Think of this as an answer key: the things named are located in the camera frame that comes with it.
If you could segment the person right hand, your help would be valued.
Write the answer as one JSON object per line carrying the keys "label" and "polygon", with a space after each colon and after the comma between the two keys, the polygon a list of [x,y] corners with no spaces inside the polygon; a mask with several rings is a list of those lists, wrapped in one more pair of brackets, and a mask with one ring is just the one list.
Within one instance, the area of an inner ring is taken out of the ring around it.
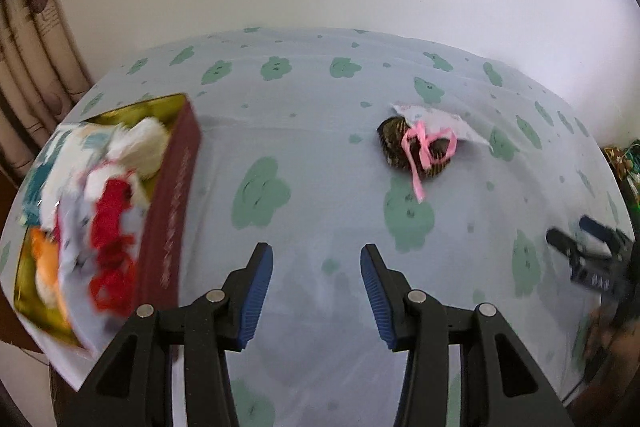
{"label": "person right hand", "polygon": [[589,314],[584,348],[585,382],[624,391],[639,368],[639,319],[615,325],[608,309]]}

